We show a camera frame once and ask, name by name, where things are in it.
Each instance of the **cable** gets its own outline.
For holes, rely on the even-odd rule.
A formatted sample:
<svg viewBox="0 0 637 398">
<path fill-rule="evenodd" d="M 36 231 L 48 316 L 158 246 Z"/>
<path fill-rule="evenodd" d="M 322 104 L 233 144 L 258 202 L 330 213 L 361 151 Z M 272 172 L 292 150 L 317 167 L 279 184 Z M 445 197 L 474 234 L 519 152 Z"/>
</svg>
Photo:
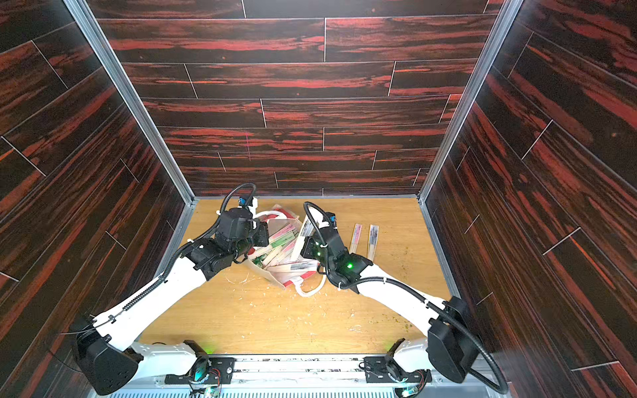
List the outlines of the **cable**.
<svg viewBox="0 0 637 398">
<path fill-rule="evenodd" d="M 420 384 L 418 384 L 418 392 L 421 392 L 423 388 L 425 388 L 425 375 L 422 374 L 421 371 L 416 371 L 420 373 Z"/>
<path fill-rule="evenodd" d="M 225 196 L 224 201 L 221 203 L 221 209 L 219 211 L 219 215 L 221 215 L 225 211 L 225 207 L 228 205 L 228 202 L 230 201 L 230 198 L 234 195 L 234 193 L 237 192 L 239 189 L 244 188 L 244 187 L 252 188 L 252 192 L 250 193 L 250 196 L 248 196 L 248 199 L 246 200 L 246 203 L 249 203 L 252 200 L 254 194 L 257 192 L 257 186 L 254 183 L 251 183 L 251 182 L 246 182 L 246 183 L 243 183 L 243 184 L 239 184 Z M 215 221 L 215 223 L 210 228 L 208 228 L 206 230 L 206 232 L 202 233 L 196 239 L 193 239 L 192 241 L 189 241 L 188 243 L 185 243 L 183 246 L 181 246 L 179 249 L 177 249 L 177 251 L 173 254 L 173 256 L 170 258 L 170 261 L 166 265 L 166 268 L 165 268 L 164 272 L 162 272 L 161 275 L 159 275 L 157 280 L 155 280 L 152 285 L 150 285 L 148 288 L 146 288 L 142 293 L 140 293 L 137 296 L 133 297 L 124 306 L 124 311 L 128 311 L 129 309 L 131 309 L 135 304 L 137 304 L 140 300 L 142 300 L 144 297 L 146 297 L 150 292 L 155 290 L 157 287 L 161 286 L 161 284 L 164 283 L 164 281 L 166 280 L 166 278 L 170 274 L 170 271 L 172 271 L 173 265 L 175 264 L 175 261 L 181 255 L 181 253 L 185 249 L 190 247 L 193 244 L 193 242 L 196 242 L 196 241 L 198 241 L 200 239 L 208 238 L 208 237 L 212 236 L 212 234 L 217 230 L 217 226 L 219 225 L 220 220 L 221 220 L 221 216 L 217 217 L 217 220 Z"/>
<path fill-rule="evenodd" d="M 486 384 L 488 387 L 490 387 L 491 389 L 495 390 L 496 392 L 500 394 L 504 395 L 509 391 L 509 386 L 506 384 L 506 379 L 505 379 L 505 376 L 502 374 L 502 370 L 500 370 L 499 366 L 497 365 L 496 361 L 493 359 L 491 354 L 486 350 L 486 348 L 484 348 L 480 339 L 474 336 L 473 333 L 469 331 L 469 329 L 467 329 L 463 324 L 458 322 L 454 317 L 444 312 L 441 308 L 437 307 L 435 304 L 427 300 L 425 297 L 422 297 L 420 293 L 418 293 L 417 291 L 415 291 L 408 285 L 405 285 L 403 282 L 400 282 L 394 279 L 383 278 L 381 276 L 370 276 L 367 278 L 361 278 L 357 281 L 351 282 L 348 285 L 344 285 L 344 286 L 339 285 L 339 288 L 345 290 L 345 289 L 349 289 L 353 286 L 360 285 L 361 283 L 366 283 L 366 282 L 385 282 L 385 283 L 389 283 L 390 285 L 398 286 L 399 288 L 402 288 L 403 290 L 407 291 L 412 296 L 416 297 L 420 302 L 425 304 L 427 308 L 431 308 L 434 312 L 439 314 L 446 323 L 449 323 L 450 325 L 454 326 L 456 329 L 461 331 L 465 336 L 467 336 L 467 338 L 469 338 L 469 340 L 471 340 L 471 342 L 476 346 L 476 348 L 478 348 L 478 351 L 480 352 L 482 357 L 487 361 L 487 363 L 489 364 L 489 367 L 493 371 L 494 376 L 496 377 L 496 380 L 497 380 L 497 384 L 495 384 L 494 382 L 487 379 L 485 376 L 483 376 L 482 374 L 478 373 L 477 371 L 473 369 L 469 369 L 468 373 L 476 377 L 482 383 Z"/>
<path fill-rule="evenodd" d="M 106 324 L 107 324 L 107 323 L 109 323 L 112 319 L 115 319 L 115 318 L 117 317 L 117 315 L 115 315 L 113 318 L 111 318 L 111 319 L 107 320 L 107 321 L 106 321 L 106 322 L 104 322 L 104 323 L 100 323 L 99 325 L 97 325 L 97 326 L 95 326 L 95 327 L 91 327 L 90 329 L 80 330 L 79 332 L 64 332 L 64 333 L 58 333 L 58 334 L 60 334 L 60 335 L 62 335 L 62 336 L 65 336 L 65 335 L 67 335 L 67 334 L 82 334 L 82 333 L 90 332 L 90 331 L 92 331 L 92 330 L 96 330 L 96 329 L 97 329 L 98 327 L 100 327 L 100 326 L 104 326 L 104 325 L 106 325 Z"/>
<path fill-rule="evenodd" d="M 217 387 L 221 387 L 221 372 L 216 367 L 210 369 L 211 371 L 217 371 Z"/>
<path fill-rule="evenodd" d="M 60 358 L 59 358 L 56 354 L 54 354 L 54 353 L 53 353 L 53 351 L 51 351 L 51 349 L 49 349 L 49 350 L 48 350 L 48 353 L 49 353 L 49 354 L 51 354 L 51 355 L 53 355 L 53 358 L 57 359 L 57 360 L 58 360 L 58 362 L 60 362 L 60 363 L 61 363 L 62 365 L 64 365 L 64 366 L 68 367 L 70 370 L 72 370 L 72 371 L 74 371 L 74 372 L 76 372 L 76 373 L 82 373 L 82 374 L 84 374 L 84 372 L 83 372 L 83 371 L 79 371 L 79 370 L 75 369 L 74 367 L 71 367 L 71 366 L 67 365 L 67 364 L 66 364 L 63 360 L 61 360 L 61 359 L 60 359 Z"/>
<path fill-rule="evenodd" d="M 332 224 L 332 222 L 330 221 L 329 217 L 327 216 L 327 213 L 325 213 L 325 211 L 322 208 L 318 207 L 316 204 L 313 204 L 312 202 L 303 203 L 303 209 L 305 210 L 305 214 L 310 219 L 310 223 L 312 224 L 312 227 L 314 227 L 314 230 L 317 232 L 318 237 L 320 238 L 320 241 L 323 243 L 323 247 L 325 247 L 325 245 L 327 243 L 326 243 L 325 239 L 323 238 L 323 234 L 321 234 L 320 231 L 318 230 L 319 229 L 319 225 L 317 224 L 316 220 L 314 219 L 314 217 L 310 213 L 310 207 L 314 208 L 319 213 L 321 213 L 323 215 L 323 218 L 325 218 L 325 220 L 327 221 L 327 223 L 329 223 L 329 225 L 331 225 L 332 227 L 334 227 L 334 225 Z"/>
</svg>

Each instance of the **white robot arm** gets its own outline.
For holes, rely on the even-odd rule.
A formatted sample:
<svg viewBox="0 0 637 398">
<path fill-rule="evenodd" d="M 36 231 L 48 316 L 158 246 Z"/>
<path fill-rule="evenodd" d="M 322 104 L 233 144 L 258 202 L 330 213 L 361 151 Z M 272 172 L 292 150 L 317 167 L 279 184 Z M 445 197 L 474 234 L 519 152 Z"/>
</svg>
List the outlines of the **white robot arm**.
<svg viewBox="0 0 637 398">
<path fill-rule="evenodd" d="M 226 211 L 230 197 L 244 187 L 252 187 L 252 193 L 241 197 L 238 208 Z M 135 339 L 174 303 L 222 269 L 238 262 L 237 259 L 252 247 L 268 245 L 267 227 L 256 214 L 255 189 L 254 184 L 247 183 L 232 190 L 224 199 L 219 218 L 213 226 L 182 246 L 161 275 L 111 309 L 94 318 L 76 322 L 75 328 L 79 331 L 72 332 L 76 334 L 73 345 L 75 360 L 99 395 L 110 394 L 131 380 L 148 376 L 176 374 L 186 376 L 192 383 L 206 381 L 210 374 L 208 355 L 194 341 L 167 346 L 143 345 Z M 448 374 L 443 374 L 452 381 L 462 382 L 469 371 L 462 366 L 468 364 L 470 367 L 477 351 L 463 353 L 465 349 L 461 349 L 462 358 L 455 361 L 464 361 L 462 366 L 445 357 L 449 354 L 446 345 L 451 340 L 455 342 L 459 336 L 457 333 L 452 336 L 446 323 L 433 321 L 440 315 L 440 308 L 446 309 L 448 303 L 396 281 L 368 259 L 348 253 L 338 236 L 335 216 L 330 218 L 309 202 L 305 203 L 305 210 L 315 231 L 313 236 L 303 238 L 303 257 L 319 260 L 333 285 L 350 288 L 375 299 L 409 320 L 425 336 L 429 333 L 429 354 L 426 351 L 427 338 L 397 342 L 388 354 L 390 363 L 387 371 L 390 376 L 402 381 L 405 374 L 418 369 L 435 367 L 441 371 L 439 366 L 451 364 Z M 454 308 L 457 315 L 461 315 L 462 309 Z M 460 320 L 460 328 L 464 327 L 462 316 L 456 318 Z M 434 333 L 438 347 L 431 346 L 433 328 L 438 330 L 438 334 Z M 432 351 L 440 352 L 440 355 L 432 357 Z M 504 390 L 501 386 L 506 388 L 506 383 L 502 383 L 500 378 L 498 381 L 499 386 L 491 387 L 495 386 L 501 392 Z"/>
</svg>

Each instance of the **mounting plate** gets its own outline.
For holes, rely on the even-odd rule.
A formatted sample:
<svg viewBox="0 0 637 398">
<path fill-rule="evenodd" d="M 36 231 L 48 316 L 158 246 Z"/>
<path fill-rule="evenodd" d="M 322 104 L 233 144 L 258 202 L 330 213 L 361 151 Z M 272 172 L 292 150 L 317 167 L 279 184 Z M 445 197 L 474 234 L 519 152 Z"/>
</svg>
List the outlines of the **mounting plate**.
<svg viewBox="0 0 637 398">
<path fill-rule="evenodd" d="M 234 372 L 234 358 L 209 358 L 210 367 L 212 369 L 218 369 L 221 373 L 221 385 L 230 384 L 233 380 Z M 188 381 L 185 376 L 177 376 L 175 374 L 167 374 L 164 383 L 167 385 L 188 385 Z M 211 371 L 208 379 L 203 383 L 204 385 L 216 385 L 217 384 L 217 372 Z"/>
<path fill-rule="evenodd" d="M 387 373 L 385 357 L 364 357 L 363 369 L 368 383 L 394 383 Z M 420 373 L 413 372 L 407 376 L 405 383 L 420 383 Z"/>
</svg>

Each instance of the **wood grain wall panel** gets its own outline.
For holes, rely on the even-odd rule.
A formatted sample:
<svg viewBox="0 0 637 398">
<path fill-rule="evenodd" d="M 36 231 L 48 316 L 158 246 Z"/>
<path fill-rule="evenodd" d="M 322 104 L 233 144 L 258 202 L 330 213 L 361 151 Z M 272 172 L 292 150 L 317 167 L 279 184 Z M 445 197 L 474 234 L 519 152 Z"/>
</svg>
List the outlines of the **wood grain wall panel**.
<svg viewBox="0 0 637 398">
<path fill-rule="evenodd" d="M 477 58 L 494 15 L 326 21 L 326 61 Z"/>
<path fill-rule="evenodd" d="M 634 8 L 625 1 L 526 2 L 519 20 L 547 39 L 637 84 Z"/>
<path fill-rule="evenodd" d="M 61 226 L 120 161 L 138 132 L 129 110 L 120 108 L 4 219 L 0 225 L 0 271 L 23 277 Z"/>
<path fill-rule="evenodd" d="M 549 397 L 550 395 L 543 391 L 540 382 L 531 371 L 516 333 L 500 308 L 497 297 L 495 294 L 490 295 L 476 307 L 476 323 L 484 343 L 487 344 L 487 349 L 500 365 L 506 379 L 513 380 L 513 384 L 509 384 L 511 396 L 514 398 Z"/>
<path fill-rule="evenodd" d="M 439 183 L 434 183 L 431 187 L 431 191 L 429 191 L 429 195 L 427 195 L 427 199 L 425 199 L 425 203 L 427 204 L 427 211 L 429 212 L 429 216 L 433 219 L 434 214 L 437 212 L 438 207 L 440 206 L 441 199 L 441 188 Z"/>
<path fill-rule="evenodd" d="M 374 170 L 429 168 L 438 148 L 376 151 Z"/>
<path fill-rule="evenodd" d="M 230 188 L 204 188 L 201 189 L 200 192 L 205 193 L 206 197 L 225 197 L 228 192 L 230 192 Z M 258 187 L 257 195 L 259 197 L 262 196 L 321 196 L 323 194 L 322 188 L 299 188 L 299 189 L 261 189 Z"/>
<path fill-rule="evenodd" d="M 478 14 L 484 0 L 243 0 L 248 18 L 403 17 Z"/>
<path fill-rule="evenodd" d="M 65 361 L 69 362 L 73 367 L 77 366 L 71 353 L 66 357 Z M 47 390 L 45 398 L 84 398 L 91 393 L 92 389 L 93 387 L 86 377 L 64 368 L 51 384 L 51 388 Z"/>
<path fill-rule="evenodd" d="M 418 189 L 422 188 L 422 186 L 425 183 L 425 180 L 427 179 L 428 174 L 429 174 L 429 167 L 423 167 L 419 169 L 418 173 L 416 174 L 416 179 L 413 181 L 413 186 L 417 187 Z"/>
<path fill-rule="evenodd" d="M 126 204 L 108 227 L 108 233 L 124 247 L 131 244 L 141 223 L 146 219 L 159 196 L 167 180 L 162 173 L 165 173 L 164 168 L 159 159 L 156 159 L 152 169 L 142 177 L 139 183 L 135 184 L 135 188 L 126 198 Z"/>
<path fill-rule="evenodd" d="M 166 184 L 169 187 L 171 186 L 169 178 L 166 178 Z M 165 202 L 166 206 L 163 217 L 166 219 L 166 222 L 170 225 L 174 232 L 177 228 L 177 222 L 179 222 L 179 218 L 182 216 L 183 208 L 186 206 L 182 199 L 182 196 L 179 194 L 179 191 L 177 191 L 177 188 L 174 186 L 174 184 L 173 188 L 166 195 Z"/>
<path fill-rule="evenodd" d="M 349 171 L 371 170 L 374 152 L 224 152 L 228 171 Z"/>
<path fill-rule="evenodd" d="M 199 98 L 342 98 L 387 96 L 394 64 L 189 64 L 187 67 Z"/>
<path fill-rule="evenodd" d="M 152 235 L 152 247 L 148 250 L 148 260 L 142 265 L 139 264 L 133 272 L 127 290 L 137 292 L 139 289 L 153 280 L 155 271 L 159 266 L 159 262 L 168 247 L 170 237 L 173 235 L 173 229 L 165 219 L 159 224 L 158 228 Z"/>
<path fill-rule="evenodd" d="M 195 151 L 248 151 L 248 131 L 253 129 L 197 129 L 158 127 L 168 149 Z"/>
<path fill-rule="evenodd" d="M 505 0 L 488 0 L 487 5 L 484 8 L 485 14 L 497 14 L 500 12 L 502 5 L 504 5 Z"/>
<path fill-rule="evenodd" d="M 0 87 L 0 134 L 66 90 L 32 41 L 0 54 Z"/>
<path fill-rule="evenodd" d="M 279 188 L 405 187 L 418 169 L 364 171 L 298 171 L 276 174 Z"/>
<path fill-rule="evenodd" d="M 325 150 L 437 148 L 448 124 L 326 127 Z"/>
<path fill-rule="evenodd" d="M 55 352 L 69 366 L 78 369 L 75 363 L 70 364 L 73 362 L 72 356 L 68 361 L 71 353 L 69 336 L 61 336 L 58 333 L 74 330 L 72 324 L 75 317 L 92 311 L 92 303 L 110 279 L 123 254 L 124 249 L 103 233 L 68 289 L 66 291 L 58 289 L 63 296 L 57 301 L 57 305 L 53 303 L 55 308 L 51 315 L 33 339 L 0 393 L 12 397 L 55 396 L 52 395 L 52 390 L 55 390 L 56 384 L 61 384 L 60 378 L 66 373 L 60 369 L 62 374 L 50 374 L 49 368 L 55 369 L 54 364 L 57 360 L 51 357 L 48 350 Z M 70 386 L 69 393 L 74 390 L 82 391 L 77 383 Z"/>
<path fill-rule="evenodd" d="M 324 188 L 323 195 L 415 195 L 420 187 L 376 187 L 376 188 Z"/>
<path fill-rule="evenodd" d="M 124 205 L 121 198 L 134 184 L 134 178 L 123 166 L 111 171 L 20 279 L 11 299 L 0 306 L 4 325 L 0 331 L 0 346 L 6 353 L 0 365 L 0 380 L 7 380 L 14 372 L 38 335 L 40 329 L 36 325 L 45 324 L 64 295 L 65 289 L 60 287 L 71 285 L 104 230 Z"/>
<path fill-rule="evenodd" d="M 637 384 L 619 363 L 573 372 L 573 376 L 585 386 L 585 392 L 590 396 L 637 397 Z"/>
<path fill-rule="evenodd" d="M 454 145 L 451 147 L 451 151 L 449 151 L 448 155 L 449 160 L 451 160 L 451 163 L 456 169 L 460 166 L 460 163 L 469 150 L 465 136 L 470 133 L 465 130 L 466 128 L 464 126 L 460 128 L 460 133 L 458 133 L 458 137 L 455 139 Z"/>
<path fill-rule="evenodd" d="M 110 78 L 100 68 L 11 130 L 5 138 L 49 174 L 122 102 Z"/>
<path fill-rule="evenodd" d="M 390 96 L 462 94 L 476 59 L 396 62 Z"/>
<path fill-rule="evenodd" d="M 261 151 L 320 151 L 323 129 L 246 129 L 250 153 Z"/>
<path fill-rule="evenodd" d="M 142 99 L 156 125 L 265 127 L 261 102 L 242 99 Z"/>
<path fill-rule="evenodd" d="M 591 240 L 637 286 L 637 192 L 551 123 L 524 162 Z"/>
<path fill-rule="evenodd" d="M 263 100 L 270 127 L 346 127 L 440 121 L 446 96 Z"/>
<path fill-rule="evenodd" d="M 173 157 L 183 173 L 203 170 L 218 173 L 225 171 L 218 152 L 173 151 Z"/>
<path fill-rule="evenodd" d="M 532 35 L 532 31 L 522 25 L 517 20 L 511 25 L 511 29 L 506 35 L 505 41 L 497 53 L 496 59 L 493 61 L 493 67 L 502 75 L 509 76 L 511 70 L 520 58 L 520 54 L 526 46 Z"/>
<path fill-rule="evenodd" d="M 635 287 L 582 230 L 557 245 L 546 258 L 615 358 L 637 378 Z"/>
<path fill-rule="evenodd" d="M 637 89 L 537 34 L 510 80 L 581 144 L 637 185 Z"/>
<path fill-rule="evenodd" d="M 170 150 L 320 151 L 323 129 L 196 129 L 159 127 Z"/>
<path fill-rule="evenodd" d="M 101 19 L 122 62 L 322 62 L 324 20 Z"/>
<path fill-rule="evenodd" d="M 3 16 L 0 53 L 73 22 L 73 17 L 59 0 L 37 3 L 7 0 L 0 7 Z"/>
<path fill-rule="evenodd" d="M 506 144 L 479 106 L 466 119 L 472 152 L 523 223 L 540 253 L 573 232 L 577 223 Z"/>
<path fill-rule="evenodd" d="M 547 383 L 552 378 L 562 380 L 554 388 L 564 385 L 571 390 L 568 369 L 609 362 L 614 359 L 612 353 L 535 248 L 532 236 L 524 232 L 473 153 L 467 154 L 459 174 L 503 260 L 504 266 L 497 270 L 499 285 L 492 288 L 495 293 L 501 292 L 502 300 L 510 301 L 501 305 L 511 317 L 528 318 L 520 321 L 519 336 L 526 334 L 520 340 L 531 351 L 529 360 L 539 369 L 547 366 L 538 377 L 546 378 Z M 568 368 L 561 368 L 562 361 Z M 549 376 L 547 371 L 556 374 Z M 563 396 L 575 396 L 571 394 L 565 392 Z"/>
<path fill-rule="evenodd" d="M 52 352 L 58 356 L 61 355 L 61 357 L 65 357 L 67 353 L 70 352 L 71 348 L 70 342 L 67 343 L 67 340 L 70 341 L 69 338 L 65 339 L 62 346 L 58 348 L 57 351 L 52 350 Z M 32 371 L 32 375 L 29 378 L 28 384 L 30 385 L 28 393 L 30 393 L 32 397 L 46 396 L 51 385 L 56 382 L 58 375 L 63 372 L 62 368 L 65 368 L 64 365 L 62 365 L 60 361 L 55 360 L 50 354 L 48 354 L 47 357 L 43 357 L 35 370 Z"/>
<path fill-rule="evenodd" d="M 476 103 L 520 158 L 551 121 L 494 68 L 487 75 Z"/>
<path fill-rule="evenodd" d="M 7 275 L 0 274 L 0 305 L 11 295 L 11 291 L 18 284 L 15 280 L 9 278 Z"/>
<path fill-rule="evenodd" d="M 474 249 L 469 246 L 464 234 L 471 221 L 467 223 L 465 214 L 456 212 L 458 207 L 461 207 L 461 204 L 441 201 L 434 214 L 434 227 L 443 251 L 447 258 L 451 259 L 448 260 L 449 268 L 458 289 L 462 292 L 462 298 L 471 309 L 475 309 L 492 290 L 482 277 L 482 265 L 475 264 L 471 258 Z"/>
<path fill-rule="evenodd" d="M 241 0 L 88 0 L 96 18 L 243 18 Z"/>
<path fill-rule="evenodd" d="M 458 289 L 463 292 L 463 299 L 470 308 L 474 308 L 479 299 L 470 294 L 466 275 L 461 271 L 461 264 L 467 264 L 466 245 L 462 237 L 462 229 L 453 211 L 447 209 L 447 204 L 441 202 L 432 219 L 433 227 L 438 235 L 438 240 L 447 258 L 454 281 Z"/>
<path fill-rule="evenodd" d="M 183 206 L 181 198 L 176 201 L 174 191 L 173 183 L 167 181 L 97 300 L 93 309 L 96 313 L 111 308 L 135 293 L 138 290 L 134 288 L 137 281 L 150 281 L 153 278 L 164 253 L 164 245 L 168 244 L 168 240 L 163 241 L 166 238 L 161 238 L 167 226 L 166 217 L 175 206 Z M 160 245 L 160 252 L 154 250 L 157 245 Z"/>
<path fill-rule="evenodd" d="M 0 220 L 43 178 L 42 173 L 0 138 Z"/>
<path fill-rule="evenodd" d="M 183 64 L 122 64 L 140 97 L 196 98 Z"/>
<path fill-rule="evenodd" d="M 122 162 L 138 181 L 141 181 L 142 177 L 155 166 L 157 159 L 155 150 L 150 146 L 148 139 L 142 132 L 138 134 L 135 142 L 122 156 Z"/>
<path fill-rule="evenodd" d="M 479 210 L 469 197 L 450 159 L 445 160 L 440 172 L 442 197 L 445 198 L 445 202 L 448 202 L 446 205 L 447 209 L 455 214 L 455 223 L 458 224 L 461 233 L 464 234 L 478 216 Z"/>
<path fill-rule="evenodd" d="M 274 173 L 243 171 L 223 173 L 203 167 L 200 169 L 181 167 L 181 169 L 196 196 L 225 196 L 232 188 L 246 181 L 257 184 L 258 192 L 277 188 Z"/>
<path fill-rule="evenodd" d="M 100 61 L 75 22 L 33 42 L 67 87 L 76 85 L 101 67 Z"/>
<path fill-rule="evenodd" d="M 451 94 L 449 96 L 447 104 L 445 105 L 445 110 L 438 121 L 439 123 L 451 122 L 451 118 L 454 117 L 455 110 L 458 108 L 458 104 L 460 104 L 460 98 L 462 98 L 462 94 Z"/>
</svg>

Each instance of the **aluminum frame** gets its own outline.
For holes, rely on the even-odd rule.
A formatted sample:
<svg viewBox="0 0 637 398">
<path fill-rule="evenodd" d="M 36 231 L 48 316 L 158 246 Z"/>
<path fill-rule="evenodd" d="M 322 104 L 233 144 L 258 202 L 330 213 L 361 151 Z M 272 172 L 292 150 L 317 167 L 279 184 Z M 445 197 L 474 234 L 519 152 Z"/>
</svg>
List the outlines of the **aluminum frame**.
<svg viewBox="0 0 637 398">
<path fill-rule="evenodd" d="M 113 81 L 115 88 L 119 91 L 120 95 L 124 99 L 126 106 L 128 106 L 135 120 L 139 124 L 144 135 L 148 139 L 150 146 L 157 154 L 157 157 L 166 168 L 168 175 L 175 184 L 177 191 L 181 195 L 186 205 L 192 204 L 195 194 L 190 185 L 183 176 L 175 158 L 168 150 L 166 143 L 159 134 L 157 126 L 150 118 L 148 110 L 141 102 L 140 96 L 132 86 L 131 80 L 126 75 L 124 67 L 117 59 L 113 48 L 111 47 L 108 39 L 104 35 L 102 28 L 99 26 L 93 12 L 90 10 L 89 5 L 85 0 L 63 0 L 66 7 L 71 12 L 73 19 L 77 22 L 80 30 L 86 37 L 93 51 L 97 55 L 97 58 L 104 66 L 104 70 Z"/>
<path fill-rule="evenodd" d="M 467 115 L 469 115 L 471 105 L 473 105 L 473 101 L 478 96 L 482 83 L 484 83 L 487 73 L 489 73 L 489 69 L 491 69 L 493 62 L 496 60 L 496 55 L 500 51 L 500 47 L 502 47 L 502 43 L 504 43 L 506 35 L 509 33 L 509 29 L 511 29 L 511 26 L 513 25 L 513 21 L 515 20 L 523 1 L 524 0 L 505 1 L 496 17 L 496 21 L 494 22 L 491 33 L 482 48 L 478 62 L 476 62 L 473 73 L 469 78 L 469 82 L 464 88 L 460 103 L 455 110 L 454 116 L 451 118 L 451 122 L 449 122 L 449 127 L 447 127 L 447 133 L 443 138 L 440 149 L 434 158 L 434 162 L 431 164 L 429 174 L 427 175 L 425 183 L 422 185 L 418 194 L 421 208 L 423 208 L 425 200 L 427 200 L 427 196 L 429 196 L 431 188 L 440 174 L 442 166 L 449 156 L 449 152 L 451 152 L 451 148 L 460 133 L 460 128 L 464 124 L 465 119 L 467 119 Z"/>
</svg>

